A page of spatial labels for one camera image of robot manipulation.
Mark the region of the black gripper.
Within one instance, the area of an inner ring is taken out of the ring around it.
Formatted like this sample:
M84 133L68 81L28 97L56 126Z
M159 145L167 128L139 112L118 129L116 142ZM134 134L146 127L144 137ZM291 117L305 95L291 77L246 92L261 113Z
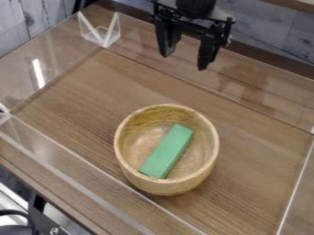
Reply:
M154 5L156 43L159 53L164 58L174 53L176 43L182 39L182 31L171 19L186 19L190 22L195 20L218 22L202 34L198 69L206 70L208 64L216 59L219 48L231 42L231 25L235 23L235 17L216 6L216 0L148 1Z

